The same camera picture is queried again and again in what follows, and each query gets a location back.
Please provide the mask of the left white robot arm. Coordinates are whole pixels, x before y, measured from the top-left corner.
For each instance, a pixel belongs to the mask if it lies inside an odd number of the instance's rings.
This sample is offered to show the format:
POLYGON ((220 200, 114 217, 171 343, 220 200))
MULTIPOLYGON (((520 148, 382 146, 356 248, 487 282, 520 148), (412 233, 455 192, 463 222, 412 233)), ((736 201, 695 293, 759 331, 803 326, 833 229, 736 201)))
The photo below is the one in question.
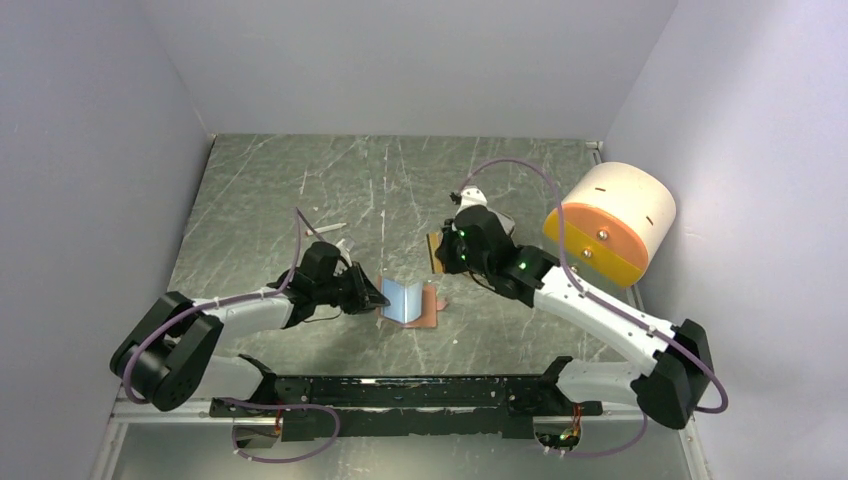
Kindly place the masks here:
POLYGON ((137 404, 167 412, 191 398, 231 398, 261 416, 280 401, 277 374, 249 355, 222 356, 220 345, 293 328, 320 306, 357 315, 390 303, 347 251, 318 241, 298 265, 256 291, 196 300, 163 294, 115 350, 109 369, 137 404))

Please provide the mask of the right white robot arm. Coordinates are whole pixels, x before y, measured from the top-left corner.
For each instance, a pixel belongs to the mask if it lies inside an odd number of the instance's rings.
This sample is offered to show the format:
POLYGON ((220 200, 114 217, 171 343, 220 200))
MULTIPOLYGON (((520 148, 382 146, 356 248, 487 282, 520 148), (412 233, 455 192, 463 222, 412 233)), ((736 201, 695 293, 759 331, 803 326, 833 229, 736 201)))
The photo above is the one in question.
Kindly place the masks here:
POLYGON ((621 363, 569 363, 539 389, 548 412, 562 414, 583 402, 626 404, 680 430, 699 411, 713 373, 700 324, 645 314, 564 270, 549 252, 515 244, 485 206, 464 208, 444 222, 435 257, 446 273, 480 276, 498 295, 567 320, 623 357, 621 363))

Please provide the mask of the brown leather card holder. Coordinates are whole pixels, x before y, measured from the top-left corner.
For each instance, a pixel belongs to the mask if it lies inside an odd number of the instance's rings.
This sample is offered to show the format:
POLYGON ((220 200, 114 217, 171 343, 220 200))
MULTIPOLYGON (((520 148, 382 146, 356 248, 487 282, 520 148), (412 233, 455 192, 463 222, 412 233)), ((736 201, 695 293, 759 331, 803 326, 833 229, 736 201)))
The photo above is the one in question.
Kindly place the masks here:
POLYGON ((447 298, 428 282, 405 285, 380 277, 378 290, 389 301, 377 309, 378 326, 388 322, 404 329, 433 329, 438 326, 439 314, 448 306, 447 298))

